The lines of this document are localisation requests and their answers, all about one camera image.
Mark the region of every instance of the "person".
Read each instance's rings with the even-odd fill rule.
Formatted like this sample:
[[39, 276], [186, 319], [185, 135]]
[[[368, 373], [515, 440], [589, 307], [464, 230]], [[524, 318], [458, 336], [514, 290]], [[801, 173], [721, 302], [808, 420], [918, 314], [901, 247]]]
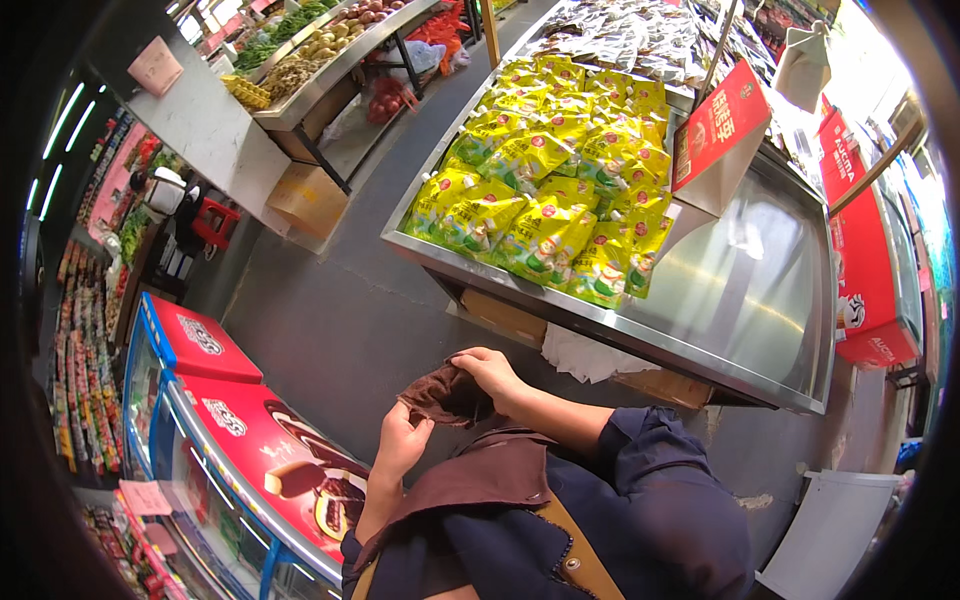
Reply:
[[452, 363], [510, 426], [480, 434], [404, 494], [434, 422], [414, 426], [402, 402], [387, 413], [363, 513], [341, 544], [345, 598], [746, 594], [746, 515], [672, 410], [552, 396], [489, 348]]

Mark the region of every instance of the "hand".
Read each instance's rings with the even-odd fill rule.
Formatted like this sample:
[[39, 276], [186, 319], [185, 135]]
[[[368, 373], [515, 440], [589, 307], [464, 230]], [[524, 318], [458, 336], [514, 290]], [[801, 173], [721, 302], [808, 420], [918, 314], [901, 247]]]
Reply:
[[414, 427], [410, 424], [410, 409], [398, 400], [383, 418], [372, 474], [392, 481], [402, 479], [423, 455], [434, 424], [433, 420], [424, 419]]
[[503, 352], [483, 347], [468, 348], [450, 362], [473, 375], [484, 392], [493, 398], [496, 412], [505, 417], [514, 417], [517, 405], [529, 395], [530, 386], [516, 376]]

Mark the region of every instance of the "red stool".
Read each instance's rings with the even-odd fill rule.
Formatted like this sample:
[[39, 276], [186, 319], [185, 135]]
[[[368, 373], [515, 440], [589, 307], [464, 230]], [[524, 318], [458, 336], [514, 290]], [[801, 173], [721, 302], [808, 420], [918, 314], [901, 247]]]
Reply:
[[239, 212], [204, 198], [191, 227], [194, 233], [202, 237], [207, 244], [226, 250], [230, 245], [227, 240], [230, 224], [238, 221], [240, 221]]

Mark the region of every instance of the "gray floor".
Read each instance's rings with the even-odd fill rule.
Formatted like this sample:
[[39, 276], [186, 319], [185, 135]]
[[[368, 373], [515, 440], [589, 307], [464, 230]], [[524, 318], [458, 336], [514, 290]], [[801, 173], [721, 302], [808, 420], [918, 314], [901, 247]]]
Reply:
[[[500, 47], [509, 48], [552, 4], [531, 0], [514, 9], [499, 30]], [[269, 231], [260, 235], [224, 317], [267, 383], [367, 462], [395, 394], [470, 346], [502, 350], [524, 380], [558, 396], [607, 406], [651, 403], [611, 382], [580, 384], [556, 373], [535, 350], [448, 315], [447, 297], [433, 280], [379, 240], [402, 191], [489, 74], [486, 49], [472, 54], [469, 68], [440, 81], [418, 114], [403, 117], [392, 147], [383, 149], [319, 255]], [[761, 408], [710, 407], [683, 417], [747, 509], [760, 566], [790, 523], [804, 470], [830, 467], [824, 457], [837, 432], [826, 430], [822, 418]], [[458, 433], [438, 428], [411, 480], [446, 458]]]

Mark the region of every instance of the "navy blue jacket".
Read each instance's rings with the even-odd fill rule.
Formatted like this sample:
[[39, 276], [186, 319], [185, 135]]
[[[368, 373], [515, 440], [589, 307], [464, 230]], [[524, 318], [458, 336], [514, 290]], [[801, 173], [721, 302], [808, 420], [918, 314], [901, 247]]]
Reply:
[[[672, 410], [621, 408], [589, 465], [546, 454], [546, 479], [625, 598], [740, 598], [754, 579], [743, 510], [707, 464], [703, 445]], [[569, 537], [527, 507], [482, 503], [433, 509], [391, 530], [371, 600], [421, 600], [429, 527], [442, 532], [481, 598], [589, 598], [559, 568]], [[341, 544], [350, 598], [362, 547]]]

